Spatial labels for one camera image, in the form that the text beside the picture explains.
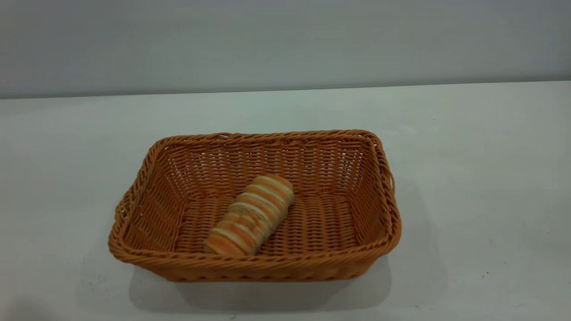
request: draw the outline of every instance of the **gray wall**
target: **gray wall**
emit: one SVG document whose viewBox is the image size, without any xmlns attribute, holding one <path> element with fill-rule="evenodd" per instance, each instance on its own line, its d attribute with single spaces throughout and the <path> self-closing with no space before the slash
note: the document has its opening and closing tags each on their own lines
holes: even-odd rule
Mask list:
<svg viewBox="0 0 571 321">
<path fill-rule="evenodd" d="M 571 78 L 570 0 L 0 0 L 0 97 Z"/>
</svg>

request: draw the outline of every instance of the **woven basket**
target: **woven basket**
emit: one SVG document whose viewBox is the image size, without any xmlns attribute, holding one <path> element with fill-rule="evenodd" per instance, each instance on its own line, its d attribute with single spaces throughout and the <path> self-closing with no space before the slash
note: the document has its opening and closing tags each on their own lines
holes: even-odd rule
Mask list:
<svg viewBox="0 0 571 321">
<path fill-rule="evenodd" d="M 295 203 L 255 256 L 202 241 L 258 176 L 292 182 Z M 164 138 L 115 211 L 113 255 L 168 280 L 355 278 L 398 243 L 401 221 L 381 142 L 363 130 Z"/>
</svg>

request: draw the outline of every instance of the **basket rim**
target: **basket rim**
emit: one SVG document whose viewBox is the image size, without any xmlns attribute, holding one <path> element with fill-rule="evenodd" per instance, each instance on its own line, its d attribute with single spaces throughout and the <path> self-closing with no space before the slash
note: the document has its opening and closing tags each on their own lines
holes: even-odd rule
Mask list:
<svg viewBox="0 0 571 321">
<path fill-rule="evenodd" d="M 381 240 L 376 240 L 371 243 L 364 245 L 359 245 L 351 248 L 346 248 L 344 250 L 333 250 L 333 251 L 323 251 L 307 254 L 288 254 L 288 255 L 278 255 L 278 256 L 265 256 L 265 255 L 254 255 L 254 256 L 232 256 L 232 255 L 219 255 L 219 254 L 207 254 L 201 252 L 195 253 L 185 253 L 185 252 L 172 252 L 172 251 L 153 251 L 153 250 L 139 250 L 128 246 L 123 237 L 126 232 L 126 228 L 130 224 L 131 215 L 128 211 L 125 211 L 124 204 L 129 202 L 129 208 L 133 208 L 136 204 L 133 196 L 135 191 L 139 190 L 141 186 L 144 186 L 142 182 L 142 176 L 148 172 L 143 172 L 145 164 L 149 165 L 148 162 L 153 158 L 152 151 L 161 150 L 172 143 L 189 144 L 194 143 L 208 143 L 212 141 L 235 141 L 252 138 L 263 137 L 267 140 L 268 137 L 275 137 L 276 139 L 311 139 L 311 138 L 323 138 L 324 135 L 330 137 L 331 135 L 344 135 L 347 137 L 353 137 L 360 140 L 358 137 L 362 137 L 368 140 L 371 144 L 372 150 L 375 152 L 375 161 L 379 168 L 376 173 L 377 181 L 381 189 L 386 193 L 381 193 L 381 198 L 385 200 L 383 209 L 390 216 L 389 222 L 385 223 L 385 237 Z M 388 184 L 383 184 L 381 169 L 384 170 L 386 174 L 385 179 Z M 215 133 L 209 135 L 180 135 L 166 137 L 157 141 L 149 149 L 146 155 L 143 166 L 137 175 L 135 183 L 129 188 L 125 193 L 121 202 L 115 208 L 115 222 L 113 224 L 111 233 L 109 234 L 108 246 L 110 252 L 117 259 L 133 264 L 146 264 L 146 265 L 157 265 L 170 267 L 200 267 L 200 268 L 223 268 L 229 263 L 232 263 L 233 268 L 241 268 L 249 270 L 251 268 L 260 268 L 260 264 L 266 270 L 277 270 L 283 268 L 304 268 L 304 267 L 314 267 L 315 261 L 326 261 L 327 264 L 339 264 L 370 260 L 373 258 L 378 258 L 386 253 L 389 253 L 399 242 L 401 237 L 401 220 L 400 214 L 396 207 L 395 201 L 395 181 L 392 173 L 388 167 L 388 162 L 386 160 L 384 150 L 381 141 L 378 137 L 366 130 L 324 130 L 324 131 L 293 131 L 287 133 L 271 133 L 271 134 L 241 134 L 241 133 Z"/>
</svg>

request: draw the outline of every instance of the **bread roll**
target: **bread roll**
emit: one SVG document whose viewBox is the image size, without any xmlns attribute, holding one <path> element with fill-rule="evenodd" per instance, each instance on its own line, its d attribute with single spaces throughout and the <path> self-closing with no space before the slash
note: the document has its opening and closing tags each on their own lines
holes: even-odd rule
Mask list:
<svg viewBox="0 0 571 321">
<path fill-rule="evenodd" d="M 275 174 L 256 177 L 210 230 L 204 252 L 255 255 L 282 223 L 293 199 L 293 185 L 288 180 Z"/>
</svg>

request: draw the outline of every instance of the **table surface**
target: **table surface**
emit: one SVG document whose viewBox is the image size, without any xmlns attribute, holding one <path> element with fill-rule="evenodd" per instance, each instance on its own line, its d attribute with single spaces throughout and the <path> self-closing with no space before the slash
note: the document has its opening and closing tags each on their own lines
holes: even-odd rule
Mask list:
<svg viewBox="0 0 571 321">
<path fill-rule="evenodd" d="M 366 129 L 403 237 L 361 278 L 169 283 L 109 254 L 158 139 Z M 568 320 L 571 82 L 0 101 L 0 319 Z"/>
</svg>

